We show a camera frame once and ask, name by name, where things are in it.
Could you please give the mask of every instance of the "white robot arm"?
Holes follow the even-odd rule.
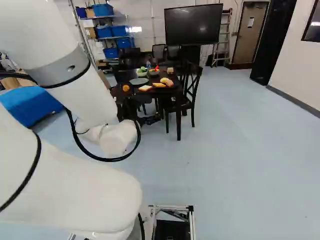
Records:
[[[78,116],[79,128],[113,154],[135,139],[52,0],[1,1],[0,49]],[[0,222],[46,225],[90,239],[125,240],[142,203],[140,184],[100,162],[40,140],[0,104]]]

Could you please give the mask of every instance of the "blue cushion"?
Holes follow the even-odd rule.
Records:
[[[60,102],[39,86],[13,89],[0,95],[0,102],[25,127],[30,127],[46,115],[63,109]]]

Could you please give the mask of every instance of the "black door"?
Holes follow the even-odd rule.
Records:
[[[250,78],[267,85],[284,43],[297,0],[271,0]]]

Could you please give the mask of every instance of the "gray plate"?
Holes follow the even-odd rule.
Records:
[[[149,82],[149,79],[145,78],[145,77],[139,77],[139,78],[131,79],[129,82],[132,85],[142,85],[142,84],[146,84],[147,82]]]

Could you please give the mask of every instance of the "light blue floor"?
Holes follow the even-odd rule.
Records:
[[[144,126],[136,152],[110,165],[140,181],[148,204],[195,205],[198,240],[319,239],[320,119],[249,80],[249,74],[206,67],[195,128],[190,114],[183,117],[178,142],[174,114],[169,134],[164,121]],[[148,113],[153,110],[154,104],[147,106]],[[64,113],[36,129],[48,142],[86,158]],[[68,236],[53,231],[59,237],[43,238],[34,231],[33,238],[5,238],[3,232],[0,227],[6,240]]]

